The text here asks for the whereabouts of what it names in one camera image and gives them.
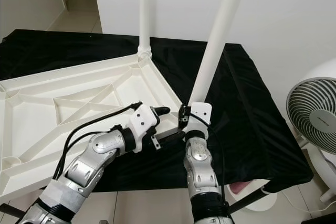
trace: white pole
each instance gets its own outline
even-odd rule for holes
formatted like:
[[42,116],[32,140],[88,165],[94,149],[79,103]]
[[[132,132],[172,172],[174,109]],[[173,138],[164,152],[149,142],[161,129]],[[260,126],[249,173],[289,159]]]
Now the white pole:
[[140,38],[138,56],[140,58],[152,57],[149,44],[150,32],[150,0],[140,0]]
[[240,0],[222,0],[199,68],[189,105],[204,102]]

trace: pink object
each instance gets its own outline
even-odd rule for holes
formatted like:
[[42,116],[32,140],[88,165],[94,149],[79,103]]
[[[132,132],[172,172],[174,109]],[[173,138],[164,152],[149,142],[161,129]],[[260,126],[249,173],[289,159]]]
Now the pink object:
[[252,181],[248,181],[248,182],[236,182],[236,183],[230,184],[229,187],[230,187],[231,191],[234,194],[239,194],[251,182]]

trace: table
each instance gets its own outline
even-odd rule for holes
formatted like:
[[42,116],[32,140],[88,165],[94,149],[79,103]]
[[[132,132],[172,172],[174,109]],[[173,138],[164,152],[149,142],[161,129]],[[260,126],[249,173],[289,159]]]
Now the table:
[[[137,36],[15,30],[0,44],[0,79],[134,54]],[[152,60],[183,103],[187,103],[206,42],[151,38]],[[225,149],[224,184],[270,180],[276,193],[309,182],[313,173],[263,83],[239,44],[226,44],[206,98],[211,123]],[[109,165],[94,191],[185,188],[184,143],[160,152],[129,153]],[[221,153],[210,134],[213,168],[222,181]],[[257,190],[230,208],[234,212],[263,197]]]

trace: white cord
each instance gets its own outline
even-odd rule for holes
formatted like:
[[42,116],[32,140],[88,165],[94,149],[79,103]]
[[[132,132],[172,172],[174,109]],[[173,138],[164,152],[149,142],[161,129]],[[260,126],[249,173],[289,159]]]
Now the white cord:
[[334,200],[332,203],[330,203],[326,208],[324,209],[321,209],[321,210],[315,210],[315,211],[306,211],[302,208],[299,208],[299,207],[296,207],[293,205],[292,201],[290,201],[290,199],[288,198],[288,196],[282,191],[283,195],[286,197],[286,199],[288,200],[288,202],[292,205],[292,207],[298,209],[298,210],[301,210],[301,211],[304,211],[304,212],[322,212],[322,211],[325,211],[327,210],[332,204],[334,204],[336,202],[336,200]]

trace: electric fan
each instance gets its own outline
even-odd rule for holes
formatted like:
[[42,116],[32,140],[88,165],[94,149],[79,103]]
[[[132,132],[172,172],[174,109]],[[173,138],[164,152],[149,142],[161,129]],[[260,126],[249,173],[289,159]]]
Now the electric fan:
[[287,113],[307,145],[312,164],[330,188],[326,202],[336,195],[336,59],[308,73],[287,97]]

